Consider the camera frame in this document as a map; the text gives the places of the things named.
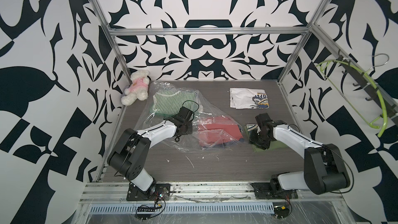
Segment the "red t-shirt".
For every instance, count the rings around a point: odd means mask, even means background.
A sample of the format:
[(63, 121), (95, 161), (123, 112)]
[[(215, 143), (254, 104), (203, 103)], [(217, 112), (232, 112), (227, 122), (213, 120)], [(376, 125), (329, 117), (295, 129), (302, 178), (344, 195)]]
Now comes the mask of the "red t-shirt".
[(230, 117), (204, 117), (193, 126), (194, 136), (203, 148), (221, 147), (244, 140), (240, 125)]

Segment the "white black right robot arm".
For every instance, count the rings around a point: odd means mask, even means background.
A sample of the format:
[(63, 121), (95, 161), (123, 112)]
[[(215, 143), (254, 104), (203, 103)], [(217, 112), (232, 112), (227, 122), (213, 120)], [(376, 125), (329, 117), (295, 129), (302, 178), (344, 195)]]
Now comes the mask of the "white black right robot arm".
[(338, 194), (353, 187), (352, 172), (342, 158), (339, 148), (333, 144), (316, 142), (292, 125), (283, 121), (258, 124), (249, 131), (249, 142), (260, 149), (269, 149), (272, 142), (282, 142), (304, 159), (301, 172), (273, 175), (269, 191), (273, 195), (294, 190), (308, 190), (316, 195)]

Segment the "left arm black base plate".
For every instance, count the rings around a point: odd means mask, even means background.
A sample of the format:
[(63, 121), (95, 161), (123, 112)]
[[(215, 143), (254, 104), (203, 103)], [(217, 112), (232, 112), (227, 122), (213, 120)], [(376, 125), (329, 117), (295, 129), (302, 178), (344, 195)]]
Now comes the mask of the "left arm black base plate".
[(142, 191), (135, 184), (129, 183), (126, 200), (133, 201), (154, 201), (156, 199), (168, 200), (171, 192), (171, 184), (153, 184), (147, 191)]

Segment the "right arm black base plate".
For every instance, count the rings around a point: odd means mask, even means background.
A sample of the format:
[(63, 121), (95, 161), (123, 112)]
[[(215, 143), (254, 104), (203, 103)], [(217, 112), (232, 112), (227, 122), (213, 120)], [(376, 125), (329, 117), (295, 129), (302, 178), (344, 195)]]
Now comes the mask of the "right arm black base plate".
[(257, 200), (297, 199), (295, 190), (273, 189), (272, 183), (251, 183)]

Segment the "clear plastic vacuum bag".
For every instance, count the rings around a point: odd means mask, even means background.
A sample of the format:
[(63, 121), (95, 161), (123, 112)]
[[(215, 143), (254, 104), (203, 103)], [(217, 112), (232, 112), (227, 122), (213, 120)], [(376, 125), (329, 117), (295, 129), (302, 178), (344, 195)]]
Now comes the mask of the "clear plastic vacuum bag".
[(184, 152), (226, 148), (244, 141), (241, 125), (212, 105), (198, 89), (179, 87), (168, 82), (154, 82), (149, 87), (147, 104), (135, 129), (150, 130), (180, 117), (189, 110), (184, 126), (177, 126), (171, 138), (162, 141)]

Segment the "green printed t-shirt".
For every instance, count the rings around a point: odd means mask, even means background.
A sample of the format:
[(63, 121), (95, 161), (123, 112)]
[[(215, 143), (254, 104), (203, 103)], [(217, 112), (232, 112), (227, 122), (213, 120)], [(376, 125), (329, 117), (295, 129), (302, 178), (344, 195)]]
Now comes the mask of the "green printed t-shirt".
[(248, 123), (245, 125), (245, 132), (249, 138), (249, 144), (254, 152), (271, 151), (276, 149), (288, 148), (288, 146), (280, 141), (266, 142), (260, 136), (260, 128), (257, 124)]

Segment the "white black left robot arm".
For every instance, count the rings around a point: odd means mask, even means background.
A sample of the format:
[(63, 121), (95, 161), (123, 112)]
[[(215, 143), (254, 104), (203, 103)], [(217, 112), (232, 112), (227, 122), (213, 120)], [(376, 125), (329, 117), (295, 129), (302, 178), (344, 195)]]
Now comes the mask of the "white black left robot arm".
[(148, 195), (155, 189), (155, 179), (144, 169), (149, 149), (170, 138), (177, 142), (183, 135), (192, 133), (191, 114), (174, 115), (152, 127), (135, 131), (126, 129), (107, 158), (107, 164)]

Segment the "white printed tank top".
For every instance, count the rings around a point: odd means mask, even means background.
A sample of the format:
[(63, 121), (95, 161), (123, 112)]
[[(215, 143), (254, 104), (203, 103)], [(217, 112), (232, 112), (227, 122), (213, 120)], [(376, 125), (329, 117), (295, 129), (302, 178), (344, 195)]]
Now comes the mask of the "white printed tank top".
[(243, 109), (268, 109), (268, 96), (263, 89), (230, 88), (230, 107)]

